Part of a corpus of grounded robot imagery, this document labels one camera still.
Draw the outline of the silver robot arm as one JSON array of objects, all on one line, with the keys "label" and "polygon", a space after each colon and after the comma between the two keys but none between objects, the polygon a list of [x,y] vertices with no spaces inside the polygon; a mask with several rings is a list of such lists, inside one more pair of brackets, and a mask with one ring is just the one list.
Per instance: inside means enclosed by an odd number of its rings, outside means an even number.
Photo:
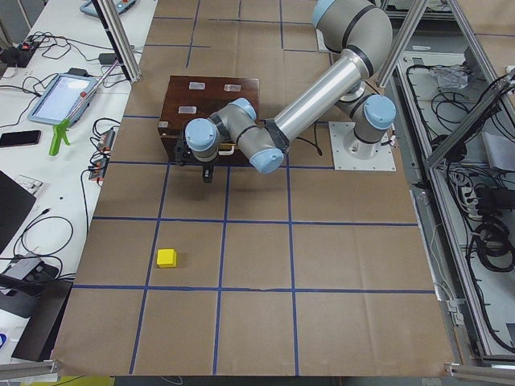
[{"label": "silver robot arm", "polygon": [[263,126],[244,97],[189,121],[175,145],[177,162],[199,163],[204,181],[210,183],[219,146],[231,141],[259,173],[269,174],[280,167],[290,143],[345,95],[364,103],[360,119],[366,129],[383,133],[391,126],[396,110],[390,99],[356,93],[389,54],[393,32],[387,14],[369,1],[319,1],[312,24],[322,32],[325,47],[340,58]]}]

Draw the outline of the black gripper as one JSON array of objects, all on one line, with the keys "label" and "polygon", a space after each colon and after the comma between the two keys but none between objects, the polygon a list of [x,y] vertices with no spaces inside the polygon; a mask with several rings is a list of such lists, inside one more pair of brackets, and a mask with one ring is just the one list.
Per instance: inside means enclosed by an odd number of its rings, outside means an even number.
[{"label": "black gripper", "polygon": [[203,165],[202,166],[202,179],[204,183],[212,183],[213,180],[213,165],[216,164],[218,156],[209,161],[201,161],[195,157],[192,150],[187,145],[185,139],[181,138],[176,141],[174,147],[175,162],[180,166],[184,165]]}]

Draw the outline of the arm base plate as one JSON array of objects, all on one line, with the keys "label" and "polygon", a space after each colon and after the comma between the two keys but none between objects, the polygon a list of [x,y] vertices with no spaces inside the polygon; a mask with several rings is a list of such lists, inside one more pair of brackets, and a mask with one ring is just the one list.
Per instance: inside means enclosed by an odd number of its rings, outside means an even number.
[{"label": "arm base plate", "polygon": [[394,172],[391,146],[382,145],[387,140],[386,132],[379,142],[367,144],[355,136],[354,126],[354,122],[328,123],[334,169]]}]

